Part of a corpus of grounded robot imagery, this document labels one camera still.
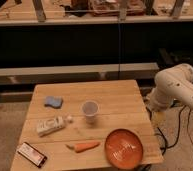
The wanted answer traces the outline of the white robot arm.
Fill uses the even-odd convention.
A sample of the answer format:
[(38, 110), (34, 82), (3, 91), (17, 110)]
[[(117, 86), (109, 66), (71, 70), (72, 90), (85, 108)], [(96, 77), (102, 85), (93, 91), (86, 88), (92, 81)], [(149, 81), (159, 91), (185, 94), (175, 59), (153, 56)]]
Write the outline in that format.
[(147, 94), (147, 107), (152, 112), (152, 124), (159, 126), (164, 112), (180, 101), (193, 110), (193, 66), (187, 63), (163, 69), (154, 77), (155, 87)]

